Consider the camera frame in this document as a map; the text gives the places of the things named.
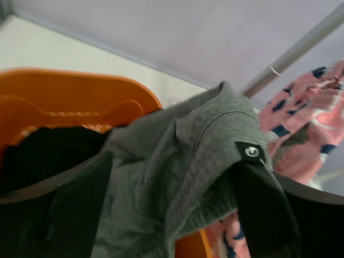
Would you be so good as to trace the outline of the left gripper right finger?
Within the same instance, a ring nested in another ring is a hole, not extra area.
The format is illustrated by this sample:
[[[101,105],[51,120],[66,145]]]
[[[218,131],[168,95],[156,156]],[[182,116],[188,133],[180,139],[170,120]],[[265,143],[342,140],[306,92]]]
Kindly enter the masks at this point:
[[[343,257],[343,197],[238,162],[232,187],[251,257]]]

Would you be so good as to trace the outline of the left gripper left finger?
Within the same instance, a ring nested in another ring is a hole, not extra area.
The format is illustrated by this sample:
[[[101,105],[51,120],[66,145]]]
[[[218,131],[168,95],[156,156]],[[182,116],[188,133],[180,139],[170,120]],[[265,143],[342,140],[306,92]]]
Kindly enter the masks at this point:
[[[1,197],[1,257],[90,257],[112,154]]]

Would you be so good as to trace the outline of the black shorts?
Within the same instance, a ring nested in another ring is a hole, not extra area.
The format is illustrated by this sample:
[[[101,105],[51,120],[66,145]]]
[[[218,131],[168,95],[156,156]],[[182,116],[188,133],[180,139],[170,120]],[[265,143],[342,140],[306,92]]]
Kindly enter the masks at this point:
[[[41,182],[98,154],[109,132],[43,127],[3,153],[1,195]]]

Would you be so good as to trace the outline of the pink navy patterned shorts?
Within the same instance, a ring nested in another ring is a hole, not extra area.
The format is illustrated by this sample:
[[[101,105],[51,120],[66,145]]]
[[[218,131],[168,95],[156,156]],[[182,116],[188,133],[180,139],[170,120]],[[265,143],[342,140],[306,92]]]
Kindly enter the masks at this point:
[[[308,187],[343,140],[343,60],[291,81],[260,112],[275,172]]]

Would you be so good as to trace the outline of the grey shorts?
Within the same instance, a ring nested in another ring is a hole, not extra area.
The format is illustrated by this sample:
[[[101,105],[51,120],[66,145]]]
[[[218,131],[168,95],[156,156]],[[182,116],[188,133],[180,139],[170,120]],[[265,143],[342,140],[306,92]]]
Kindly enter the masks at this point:
[[[271,165],[250,101],[227,82],[114,128],[92,257],[174,257],[175,241],[236,211],[227,170]]]

